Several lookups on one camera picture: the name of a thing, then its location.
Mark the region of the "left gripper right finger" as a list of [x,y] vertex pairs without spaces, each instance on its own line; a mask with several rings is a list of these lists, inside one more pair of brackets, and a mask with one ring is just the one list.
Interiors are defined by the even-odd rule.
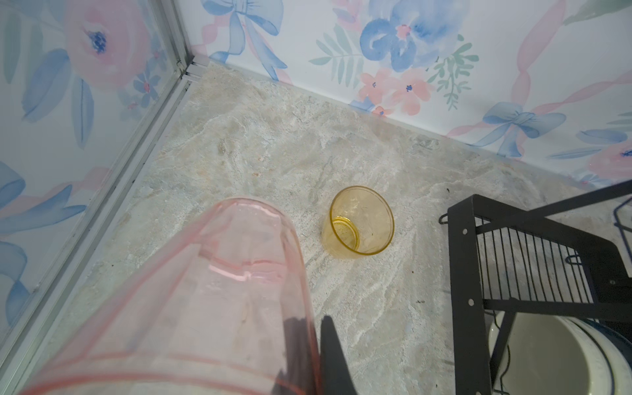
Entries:
[[357,395],[335,324],[328,315],[320,326],[320,373],[323,394]]

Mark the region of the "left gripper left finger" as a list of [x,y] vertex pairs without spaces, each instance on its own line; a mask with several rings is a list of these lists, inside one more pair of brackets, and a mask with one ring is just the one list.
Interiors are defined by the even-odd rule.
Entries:
[[286,368],[278,371],[271,394],[316,394],[318,369],[314,325],[307,319],[283,322]]

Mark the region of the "pink glass cup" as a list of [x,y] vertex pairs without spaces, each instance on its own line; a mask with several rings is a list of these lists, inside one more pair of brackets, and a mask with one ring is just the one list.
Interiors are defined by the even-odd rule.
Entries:
[[265,202],[227,199],[128,278],[24,393],[271,394],[290,318],[314,325],[295,227]]

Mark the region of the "yellow glass cup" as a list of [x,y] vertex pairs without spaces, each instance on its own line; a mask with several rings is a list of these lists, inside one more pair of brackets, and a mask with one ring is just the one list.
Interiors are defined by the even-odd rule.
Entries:
[[373,189],[355,185],[341,190],[324,219],[322,244],[335,258],[355,259],[386,250],[395,233],[393,212]]

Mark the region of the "black wire dish rack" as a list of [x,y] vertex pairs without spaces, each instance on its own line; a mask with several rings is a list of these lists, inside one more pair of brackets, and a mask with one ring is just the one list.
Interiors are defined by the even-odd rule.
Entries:
[[524,211],[473,195],[449,231],[455,387],[494,394],[517,314],[593,320],[631,342],[631,184]]

